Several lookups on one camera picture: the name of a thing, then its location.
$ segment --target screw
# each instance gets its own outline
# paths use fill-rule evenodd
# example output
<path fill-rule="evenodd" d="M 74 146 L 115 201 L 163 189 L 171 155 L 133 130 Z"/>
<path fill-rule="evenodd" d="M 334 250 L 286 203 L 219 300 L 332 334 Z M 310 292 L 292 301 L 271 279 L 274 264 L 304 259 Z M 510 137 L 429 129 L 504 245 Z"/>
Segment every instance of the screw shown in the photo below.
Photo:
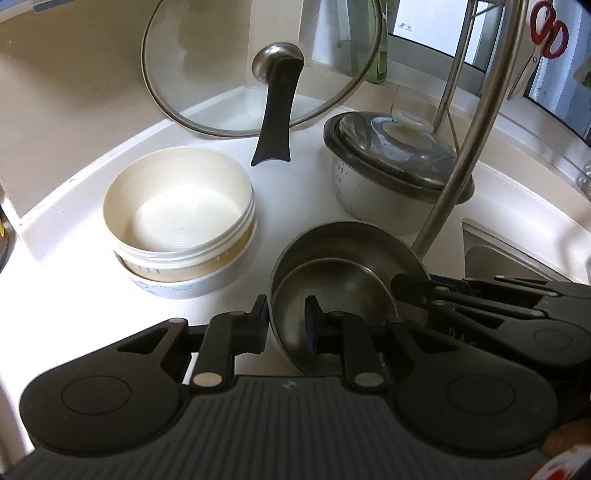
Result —
<path fill-rule="evenodd" d="M 375 388 L 384 383 L 384 378 L 375 372 L 363 372 L 355 375 L 355 384 L 363 388 Z"/>
<path fill-rule="evenodd" d="M 193 383 L 203 388 L 217 387 L 222 382 L 222 376 L 215 372 L 203 372 L 193 377 Z"/>

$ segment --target red scissors handle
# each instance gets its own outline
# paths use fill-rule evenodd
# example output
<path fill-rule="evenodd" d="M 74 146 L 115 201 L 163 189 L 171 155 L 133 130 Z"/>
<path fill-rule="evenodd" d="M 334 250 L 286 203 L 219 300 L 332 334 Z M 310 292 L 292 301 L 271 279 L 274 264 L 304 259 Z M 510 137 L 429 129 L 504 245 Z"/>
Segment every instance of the red scissors handle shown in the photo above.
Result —
<path fill-rule="evenodd" d="M 541 30 L 538 32 L 536 23 L 538 14 L 543 8 L 547 9 L 547 17 L 544 20 Z M 566 51 L 566 47 L 569 45 L 569 29 L 563 21 L 556 20 L 556 10 L 549 2 L 538 2 L 534 5 L 530 16 L 530 31 L 531 39 L 536 45 L 544 44 L 542 55 L 547 59 L 557 59 Z M 562 39 L 560 40 L 558 49 L 551 51 L 554 40 L 556 40 L 561 32 Z"/>

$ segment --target stainless steel bowl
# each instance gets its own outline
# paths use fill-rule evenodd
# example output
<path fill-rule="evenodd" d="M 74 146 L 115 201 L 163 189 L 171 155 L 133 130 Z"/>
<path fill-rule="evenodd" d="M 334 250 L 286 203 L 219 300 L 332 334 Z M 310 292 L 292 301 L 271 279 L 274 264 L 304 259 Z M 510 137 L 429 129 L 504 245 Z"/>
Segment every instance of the stainless steel bowl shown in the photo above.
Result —
<path fill-rule="evenodd" d="M 277 342 L 304 374 L 338 375 L 336 355 L 313 355 L 308 348 L 306 297 L 315 295 L 325 312 L 356 313 L 371 324 L 391 320 L 402 309 L 405 317 L 412 316 L 416 311 L 397 305 L 389 290 L 399 273 L 429 278 L 403 241 L 376 226 L 337 222 L 302 233 L 281 254 L 271 277 L 271 326 Z"/>

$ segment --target scissors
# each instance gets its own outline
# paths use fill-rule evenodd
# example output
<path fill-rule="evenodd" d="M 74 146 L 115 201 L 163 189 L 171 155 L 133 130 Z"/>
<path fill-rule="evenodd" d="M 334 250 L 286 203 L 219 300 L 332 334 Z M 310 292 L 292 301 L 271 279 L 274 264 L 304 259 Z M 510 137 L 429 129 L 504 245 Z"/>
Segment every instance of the scissors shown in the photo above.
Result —
<path fill-rule="evenodd" d="M 538 16 L 542 9 L 544 9 L 546 18 L 542 28 L 538 31 Z M 552 45 L 561 32 L 562 39 L 560 40 L 560 45 L 556 50 L 552 51 Z M 535 72 L 540 58 L 557 59 L 566 51 L 566 47 L 569 45 L 569 29 L 563 21 L 556 20 L 556 10 L 549 2 L 537 2 L 534 5 L 530 15 L 530 33 L 535 49 L 515 79 L 511 90 L 509 90 L 508 100 L 513 99 L 517 95 L 517 92 L 525 90 L 525 86 Z"/>

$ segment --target metal pole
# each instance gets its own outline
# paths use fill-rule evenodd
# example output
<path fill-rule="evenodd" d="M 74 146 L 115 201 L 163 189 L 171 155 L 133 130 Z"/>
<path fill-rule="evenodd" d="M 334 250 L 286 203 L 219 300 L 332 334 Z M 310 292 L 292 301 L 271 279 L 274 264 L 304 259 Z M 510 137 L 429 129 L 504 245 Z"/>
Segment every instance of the metal pole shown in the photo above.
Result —
<path fill-rule="evenodd" d="M 457 84 L 460 80 L 460 73 L 462 72 L 462 66 L 466 59 L 466 53 L 468 52 L 468 44 L 470 43 L 470 36 L 472 35 L 472 28 L 474 27 L 474 18 L 478 11 L 478 0 L 468 0 L 466 5 L 466 13 L 464 14 L 464 23 L 462 25 L 462 31 L 460 32 L 460 39 L 457 42 L 456 55 L 453 57 L 452 68 L 449 71 L 447 77 L 447 83 L 439 108 L 435 114 L 433 120 L 434 133 L 439 134 L 443 121 L 446 117 L 446 112 L 452 103 L 453 94 L 456 93 Z"/>
<path fill-rule="evenodd" d="M 419 258 L 425 256 L 452 212 L 491 133 L 515 66 L 527 8 L 527 0 L 513 0 L 511 14 L 505 16 L 501 30 L 501 46 L 496 52 L 491 74 L 486 81 L 462 149 L 458 153 L 452 175 L 413 243 L 413 251 Z"/>

